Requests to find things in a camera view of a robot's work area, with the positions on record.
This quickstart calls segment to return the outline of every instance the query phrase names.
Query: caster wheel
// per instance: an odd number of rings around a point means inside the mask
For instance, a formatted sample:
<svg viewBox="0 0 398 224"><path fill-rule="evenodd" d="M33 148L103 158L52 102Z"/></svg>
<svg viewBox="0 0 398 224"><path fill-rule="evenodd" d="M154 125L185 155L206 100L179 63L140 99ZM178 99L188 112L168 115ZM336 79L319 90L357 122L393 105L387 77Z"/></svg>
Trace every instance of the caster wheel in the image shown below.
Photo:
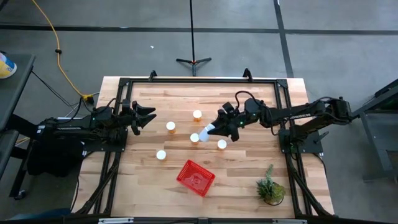
<svg viewBox="0 0 398 224"><path fill-rule="evenodd" d="M21 200L26 197L26 191L20 190L18 196L14 197L14 200Z"/></svg>

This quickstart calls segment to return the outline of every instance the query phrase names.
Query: metal pole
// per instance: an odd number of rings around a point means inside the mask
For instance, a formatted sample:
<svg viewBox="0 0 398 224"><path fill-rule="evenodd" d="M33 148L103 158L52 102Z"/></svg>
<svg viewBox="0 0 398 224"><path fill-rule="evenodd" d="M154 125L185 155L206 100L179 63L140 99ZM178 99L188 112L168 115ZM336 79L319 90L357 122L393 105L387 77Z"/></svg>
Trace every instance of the metal pole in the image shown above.
<svg viewBox="0 0 398 224"><path fill-rule="evenodd" d="M189 7L190 7L190 11L191 11L192 62L195 63L195 42L193 40L192 0L189 0Z"/></svg>

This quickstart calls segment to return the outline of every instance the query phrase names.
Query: paper cup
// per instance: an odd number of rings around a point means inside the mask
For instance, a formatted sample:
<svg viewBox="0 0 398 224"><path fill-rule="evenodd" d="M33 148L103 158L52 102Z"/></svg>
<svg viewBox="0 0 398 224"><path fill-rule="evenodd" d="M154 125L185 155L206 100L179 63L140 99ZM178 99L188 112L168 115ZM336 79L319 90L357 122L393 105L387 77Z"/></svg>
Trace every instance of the paper cup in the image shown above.
<svg viewBox="0 0 398 224"><path fill-rule="evenodd" d="M199 144L199 134L193 133L191 134L191 142L192 144Z"/></svg>
<svg viewBox="0 0 398 224"><path fill-rule="evenodd" d="M158 159L160 161L165 161L166 160L166 152L164 150L159 150L156 153L156 159Z"/></svg>
<svg viewBox="0 0 398 224"><path fill-rule="evenodd" d="M167 130L169 130L170 134L174 134L175 133L175 123L173 121L170 121L166 124L166 128Z"/></svg>
<svg viewBox="0 0 398 224"><path fill-rule="evenodd" d="M195 110L193 112L193 120L196 122L199 122L201 120L201 111L200 110Z"/></svg>
<svg viewBox="0 0 398 224"><path fill-rule="evenodd" d="M219 140L217 143L217 149L223 150L226 148L226 141L225 140Z"/></svg>

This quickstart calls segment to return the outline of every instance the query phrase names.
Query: red basket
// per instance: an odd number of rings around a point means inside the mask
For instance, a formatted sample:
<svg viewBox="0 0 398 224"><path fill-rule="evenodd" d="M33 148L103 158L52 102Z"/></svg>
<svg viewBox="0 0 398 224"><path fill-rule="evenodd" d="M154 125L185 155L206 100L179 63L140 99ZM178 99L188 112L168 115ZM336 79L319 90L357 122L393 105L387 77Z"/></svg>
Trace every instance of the red basket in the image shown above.
<svg viewBox="0 0 398 224"><path fill-rule="evenodd" d="M216 175L188 160L177 176L177 181L204 197Z"/></svg>

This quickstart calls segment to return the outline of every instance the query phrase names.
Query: black cable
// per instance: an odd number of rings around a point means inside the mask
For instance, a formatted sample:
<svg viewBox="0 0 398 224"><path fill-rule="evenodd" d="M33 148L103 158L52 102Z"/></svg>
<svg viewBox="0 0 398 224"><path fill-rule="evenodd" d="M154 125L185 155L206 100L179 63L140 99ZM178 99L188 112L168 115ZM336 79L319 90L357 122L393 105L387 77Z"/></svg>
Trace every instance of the black cable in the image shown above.
<svg viewBox="0 0 398 224"><path fill-rule="evenodd" d="M269 107L268 106L265 106L265 108L267 109L267 111L268 111L268 114L269 114L269 119L271 120L271 134L273 135L273 136L277 136L278 134L279 134L279 131L280 130L278 130L278 132L277 133L274 133L274 126L272 125L272 114L271 114L271 110L269 109Z"/></svg>
<svg viewBox="0 0 398 224"><path fill-rule="evenodd" d="M77 188L76 188L76 194L75 194L75 199L73 199L73 203L72 203L72 207L70 208L70 211L72 211L73 208L74 208L74 206L75 206L78 192L79 192L79 175L77 175Z"/></svg>
<svg viewBox="0 0 398 224"><path fill-rule="evenodd" d="M92 111L92 110L88 109L86 103L84 103L84 105L85 105L86 109L87 109L90 113L102 113L102 112L104 112L107 108L109 108L110 104L111 104L114 100L116 100L116 103L119 103L119 102L117 101L116 98L113 98L111 101L109 101L109 103L108 103L102 110L98 110L98 111L97 111L97 110Z"/></svg>
<svg viewBox="0 0 398 224"><path fill-rule="evenodd" d="M253 96L253 94L251 94L251 93L248 92L248 91L241 90L241 91L237 91L237 92L235 93L235 100L236 100L236 102L237 102L237 104L238 104L238 105L236 106L236 109L239 109L239 106L241 105L240 102L239 102L239 100L238 100L238 94L240 94L240 93L247 93L249 96L251 96L251 98L254 99L254 102L255 102L258 106L263 106L263 105L260 105L260 104L256 101L256 98Z"/></svg>
<svg viewBox="0 0 398 224"><path fill-rule="evenodd" d="M70 104L64 97L62 97L61 94L59 94L57 91L54 90L54 88L52 88L48 83L46 83L43 79L41 79L34 71L32 71L32 73L58 98L62 101L62 103L64 103L65 105L71 107L73 109L73 106L79 104L79 102L74 103L74 104Z"/></svg>
<svg viewBox="0 0 398 224"><path fill-rule="evenodd" d="M317 153L313 153L313 155L318 157L318 159L322 162L323 169L325 170L325 176L328 177L328 174L326 173L326 165L325 165L325 162L323 161L323 159Z"/></svg>
<svg viewBox="0 0 398 224"><path fill-rule="evenodd" d="M80 107L81 107L81 101L83 100L83 98L81 97L80 98L80 101L79 101L79 106L77 107L77 109L76 109L76 111L75 111L75 114L68 120L68 121L66 121L66 122L61 122L61 123L57 123L57 124L65 124L65 123L68 123L68 122L71 122L74 118L75 118L75 116L78 114L78 112L79 112L79 110L80 110Z"/></svg>

